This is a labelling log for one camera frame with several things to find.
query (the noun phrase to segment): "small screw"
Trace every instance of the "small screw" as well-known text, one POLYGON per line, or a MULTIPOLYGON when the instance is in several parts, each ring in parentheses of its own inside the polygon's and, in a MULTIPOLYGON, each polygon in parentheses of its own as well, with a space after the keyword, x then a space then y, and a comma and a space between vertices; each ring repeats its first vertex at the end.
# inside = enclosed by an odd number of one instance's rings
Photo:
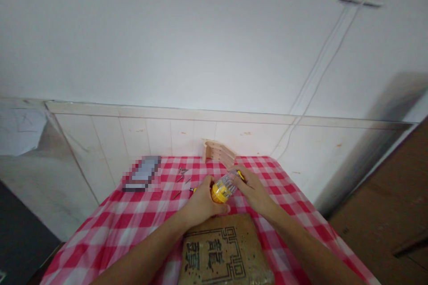
POLYGON ((176 198, 180 193, 181 193, 181 191, 179 191, 179 192, 178 192, 178 194, 176 194, 176 195, 173 197, 173 199, 174 199, 174 198, 176 198))

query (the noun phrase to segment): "paper on wall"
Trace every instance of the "paper on wall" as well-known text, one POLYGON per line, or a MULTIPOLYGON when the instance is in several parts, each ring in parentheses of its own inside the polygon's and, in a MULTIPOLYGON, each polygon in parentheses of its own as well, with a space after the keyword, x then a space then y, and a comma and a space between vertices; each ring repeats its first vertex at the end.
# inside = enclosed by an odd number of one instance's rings
POLYGON ((19 156, 36 149, 45 125, 41 110, 0 105, 0 155, 19 156))

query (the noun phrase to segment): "white wall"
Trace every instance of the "white wall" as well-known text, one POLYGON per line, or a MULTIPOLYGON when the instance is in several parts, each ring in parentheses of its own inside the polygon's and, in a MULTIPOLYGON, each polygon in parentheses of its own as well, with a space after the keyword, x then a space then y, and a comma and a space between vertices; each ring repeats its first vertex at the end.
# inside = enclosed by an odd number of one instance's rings
MULTIPOLYGON (((48 102, 98 202, 142 155, 202 156, 202 141, 269 156, 299 117, 48 102)), ((278 162, 322 213, 330 211, 411 124, 303 117, 278 162)))
MULTIPOLYGON (((341 11, 337 0, 0 0, 0 94, 288 114, 341 11)), ((426 86, 427 16, 427 0, 360 10, 308 115, 402 119, 408 106, 391 104, 414 81, 390 84, 420 73, 426 86)))
MULTIPOLYGON (((0 99, 1 106, 45 111, 40 101, 0 99)), ((55 119, 37 149, 19 157, 0 156, 0 180, 62 241, 67 241, 98 207, 55 119)))

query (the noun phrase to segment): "finger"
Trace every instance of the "finger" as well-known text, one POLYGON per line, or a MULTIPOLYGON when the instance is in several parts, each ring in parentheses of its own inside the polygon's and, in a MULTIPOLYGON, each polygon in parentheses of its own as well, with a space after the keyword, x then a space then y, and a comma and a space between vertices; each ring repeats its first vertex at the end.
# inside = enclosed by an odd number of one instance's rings
POLYGON ((238 189, 244 194, 244 196, 247 196, 249 191, 252 189, 250 186, 247 186, 246 183, 241 179, 241 177, 234 177, 232 182, 238 189))
POLYGON ((228 204, 216 204, 214 203, 215 214, 225 215, 230 212, 230 206, 228 204))
POLYGON ((229 168, 228 171, 231 171, 231 170, 239 170, 241 172, 242 176, 244 176, 244 179, 246 181, 252 180, 251 176, 252 176, 253 172, 251 172, 248 168, 246 168, 243 165, 234 165, 231 168, 229 168))
POLYGON ((203 186, 205 186, 205 185, 207 185, 208 187, 210 187, 210 185, 211 185, 211 182, 213 182, 214 181, 214 177, 213 176, 211 176, 211 175, 207 175, 205 178, 204 178, 204 181, 202 182, 202 184, 201 185, 203 185, 203 186))

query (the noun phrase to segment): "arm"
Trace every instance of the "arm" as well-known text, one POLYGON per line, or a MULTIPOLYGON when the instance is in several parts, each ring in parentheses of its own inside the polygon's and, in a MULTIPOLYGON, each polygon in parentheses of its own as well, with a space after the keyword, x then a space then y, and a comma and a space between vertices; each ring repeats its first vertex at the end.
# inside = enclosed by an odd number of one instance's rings
POLYGON ((234 184, 244 194, 250 206, 273 226, 312 284, 364 284, 345 263, 270 198, 256 174, 241 165, 231 169, 241 171, 247 184, 241 179, 235 179, 234 184))
POLYGON ((228 205, 212 201, 210 186, 213 182, 214 178, 207 176, 181 210, 107 268, 91 284, 150 283, 172 247, 189 228, 199 225, 213 215, 230 211, 228 205))

